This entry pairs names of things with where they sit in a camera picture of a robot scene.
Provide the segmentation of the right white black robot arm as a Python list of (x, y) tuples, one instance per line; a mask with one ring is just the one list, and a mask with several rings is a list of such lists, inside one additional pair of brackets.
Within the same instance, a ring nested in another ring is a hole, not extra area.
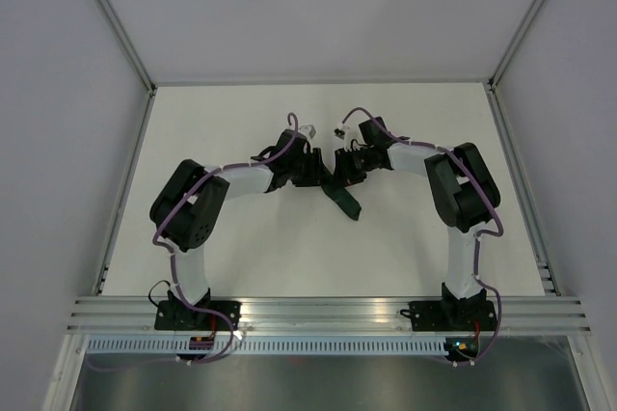
[(439, 218), (447, 228), (448, 265), (441, 297), (412, 300), (401, 314), (416, 332), (493, 331), (498, 311), (479, 279), (482, 236), (502, 236), (496, 214), (500, 193), (473, 143), (452, 149), (397, 137), (382, 118), (370, 117), (358, 129), (340, 123), (335, 136), (335, 179), (344, 186), (366, 180), (376, 169), (401, 171), (428, 180)]

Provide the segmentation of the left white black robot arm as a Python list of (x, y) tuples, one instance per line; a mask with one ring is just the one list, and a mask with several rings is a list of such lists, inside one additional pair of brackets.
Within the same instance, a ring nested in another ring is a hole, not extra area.
[(206, 168), (192, 159), (176, 167), (150, 208), (156, 227), (153, 243), (172, 255), (172, 282), (157, 305), (157, 330), (200, 330), (216, 325), (205, 276), (204, 244), (214, 231), (226, 201), (265, 194), (292, 181), (320, 183), (321, 160), (310, 148), (312, 125), (285, 130), (277, 144), (250, 163)]

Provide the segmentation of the dark green cloth napkin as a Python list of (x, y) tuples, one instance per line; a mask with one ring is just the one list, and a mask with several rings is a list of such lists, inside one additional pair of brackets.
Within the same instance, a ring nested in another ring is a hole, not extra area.
[(321, 188), (326, 196), (351, 220), (358, 221), (362, 206), (344, 187), (335, 179), (334, 175), (325, 169), (321, 174)]

